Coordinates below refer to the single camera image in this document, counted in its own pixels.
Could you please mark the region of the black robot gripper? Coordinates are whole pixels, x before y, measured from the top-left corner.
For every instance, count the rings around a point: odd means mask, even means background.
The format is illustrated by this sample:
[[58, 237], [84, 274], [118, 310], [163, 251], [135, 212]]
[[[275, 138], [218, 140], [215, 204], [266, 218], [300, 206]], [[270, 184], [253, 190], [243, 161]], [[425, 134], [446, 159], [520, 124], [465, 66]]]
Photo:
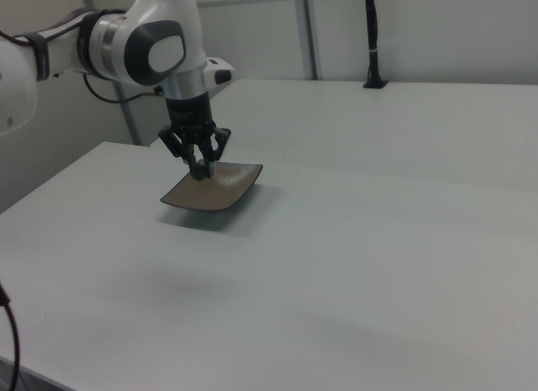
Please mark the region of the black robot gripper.
[[209, 135], [203, 145], [203, 160], [206, 175], [213, 176], [214, 163], [223, 155], [231, 130], [215, 127], [209, 94], [206, 92], [189, 99], [167, 98], [166, 107], [171, 126], [166, 125], [160, 130], [161, 141], [174, 157], [188, 164], [190, 176], [201, 181], [202, 165], [197, 163], [194, 146], [180, 141], [176, 135]]

